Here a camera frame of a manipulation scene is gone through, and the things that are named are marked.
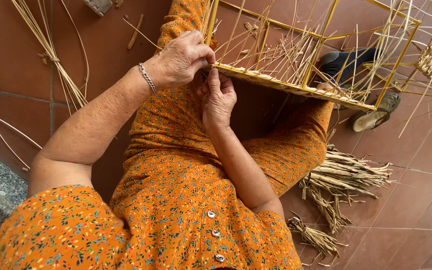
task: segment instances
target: floral print fabric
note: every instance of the floral print fabric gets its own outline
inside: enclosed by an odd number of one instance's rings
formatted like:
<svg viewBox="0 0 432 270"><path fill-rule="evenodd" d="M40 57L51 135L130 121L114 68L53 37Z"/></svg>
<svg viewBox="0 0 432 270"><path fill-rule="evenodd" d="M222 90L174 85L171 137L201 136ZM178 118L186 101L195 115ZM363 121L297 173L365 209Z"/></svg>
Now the floral print fabric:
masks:
<svg viewBox="0 0 432 270"><path fill-rule="evenodd" d="M174 0L158 46L199 30L206 6ZM81 185L18 206L0 229L0 269L301 269L284 220L237 198L203 128L201 81L137 110L110 206ZM279 196L323 161L331 109L309 99L266 138L242 142Z"/></svg>

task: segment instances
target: foot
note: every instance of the foot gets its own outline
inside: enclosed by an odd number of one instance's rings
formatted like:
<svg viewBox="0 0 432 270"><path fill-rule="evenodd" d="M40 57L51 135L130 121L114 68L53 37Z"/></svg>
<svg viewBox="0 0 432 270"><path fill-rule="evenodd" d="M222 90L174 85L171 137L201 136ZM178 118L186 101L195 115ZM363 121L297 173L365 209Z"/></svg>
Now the foot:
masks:
<svg viewBox="0 0 432 270"><path fill-rule="evenodd" d="M366 49L360 49L357 51L357 59L356 59L356 66L359 66L365 62L371 62L377 58L378 50L376 48L369 48L367 51ZM334 83L336 81L336 77L339 73L339 71L343 68L344 62L346 61L346 65L351 63L356 58L356 52L339 52L339 51L332 51L324 54L321 57L321 67L319 70L329 76L334 77L331 81ZM343 69L343 72L341 74L341 77L339 78L338 84L343 83L346 80L346 77L350 73L350 71L354 68L354 63L348 65L345 69Z"/></svg>

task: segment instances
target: woman's left hand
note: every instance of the woman's left hand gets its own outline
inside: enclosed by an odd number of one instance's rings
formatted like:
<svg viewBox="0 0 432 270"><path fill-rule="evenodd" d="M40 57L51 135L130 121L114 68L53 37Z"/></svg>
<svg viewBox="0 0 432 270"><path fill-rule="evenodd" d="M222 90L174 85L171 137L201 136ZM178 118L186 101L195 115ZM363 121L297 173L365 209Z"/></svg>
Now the woman's left hand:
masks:
<svg viewBox="0 0 432 270"><path fill-rule="evenodd" d="M199 31L186 31L143 63L157 90L188 84L199 69L216 62L215 53L209 46L201 44L202 40Z"/></svg>
<svg viewBox="0 0 432 270"><path fill-rule="evenodd" d="M230 127L231 112L237 97L231 79L219 73L216 68L209 71L206 81L198 88L197 95L202 97L208 92L202 112L202 124L211 135Z"/></svg>

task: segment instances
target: chain bracelet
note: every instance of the chain bracelet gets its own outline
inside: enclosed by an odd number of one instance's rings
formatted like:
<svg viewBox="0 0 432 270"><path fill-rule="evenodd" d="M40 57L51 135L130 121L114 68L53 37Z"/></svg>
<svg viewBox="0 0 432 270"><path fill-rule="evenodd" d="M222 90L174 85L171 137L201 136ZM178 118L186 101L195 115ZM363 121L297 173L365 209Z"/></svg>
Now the chain bracelet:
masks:
<svg viewBox="0 0 432 270"><path fill-rule="evenodd" d="M153 81L149 78L148 73L146 73L143 63L139 63L139 70L141 70L142 76L146 79L153 92L156 93L156 87L153 84Z"/></svg>

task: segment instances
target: button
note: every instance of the button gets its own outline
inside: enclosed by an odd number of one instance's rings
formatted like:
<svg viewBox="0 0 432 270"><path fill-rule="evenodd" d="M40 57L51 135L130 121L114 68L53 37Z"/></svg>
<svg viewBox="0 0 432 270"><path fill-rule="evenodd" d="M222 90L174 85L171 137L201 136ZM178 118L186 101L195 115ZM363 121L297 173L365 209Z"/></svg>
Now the button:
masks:
<svg viewBox="0 0 432 270"><path fill-rule="evenodd" d="M209 211L208 211L208 217L209 217L210 219L215 218L215 216L216 216L216 213L215 213L213 210L209 210Z"/></svg>
<svg viewBox="0 0 432 270"><path fill-rule="evenodd" d="M226 259L224 258L224 256L223 256L223 255L220 255L220 254L214 256L214 258L215 258L216 261L218 261L218 262L224 262L224 261L226 260Z"/></svg>
<svg viewBox="0 0 432 270"><path fill-rule="evenodd" d="M214 237L219 237L221 235L221 232L219 230L213 230L211 232L211 235Z"/></svg>

